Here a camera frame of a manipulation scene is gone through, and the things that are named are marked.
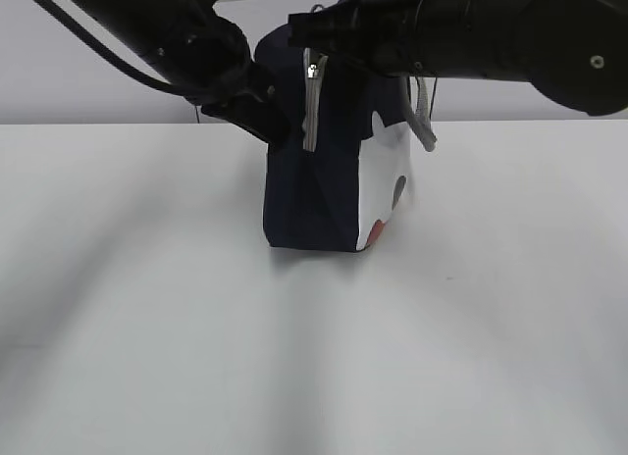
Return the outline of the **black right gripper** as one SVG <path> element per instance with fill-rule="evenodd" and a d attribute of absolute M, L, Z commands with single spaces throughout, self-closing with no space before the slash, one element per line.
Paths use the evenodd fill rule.
<path fill-rule="evenodd" d="M 288 45 L 332 56 L 378 76 L 438 77 L 421 53 L 422 13 L 431 0 L 339 0 L 288 16 Z"/>

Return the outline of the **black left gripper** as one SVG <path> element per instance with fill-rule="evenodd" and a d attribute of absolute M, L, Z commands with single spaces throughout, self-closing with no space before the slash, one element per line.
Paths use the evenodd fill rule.
<path fill-rule="evenodd" d="M 159 45 L 159 73 L 195 94 L 201 113 L 238 126 L 267 144 L 283 144 L 290 124 L 271 104 L 270 73 L 252 60 L 242 30 L 216 15 L 185 13 Z"/>

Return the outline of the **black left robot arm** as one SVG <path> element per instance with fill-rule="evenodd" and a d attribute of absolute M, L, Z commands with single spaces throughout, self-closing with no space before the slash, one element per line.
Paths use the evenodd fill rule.
<path fill-rule="evenodd" d="M 127 63 L 53 0 L 31 0 L 111 66 L 154 90 L 179 96 L 271 146 L 290 125 L 271 73 L 252 59 L 242 30 L 214 10 L 219 0 L 70 0 L 150 66 Z"/>

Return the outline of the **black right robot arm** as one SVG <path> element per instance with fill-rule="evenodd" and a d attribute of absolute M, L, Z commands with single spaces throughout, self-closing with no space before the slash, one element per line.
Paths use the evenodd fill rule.
<path fill-rule="evenodd" d="M 593 117 L 627 106 L 627 0 L 342 0 L 289 43 L 381 76 L 526 81 Z"/>

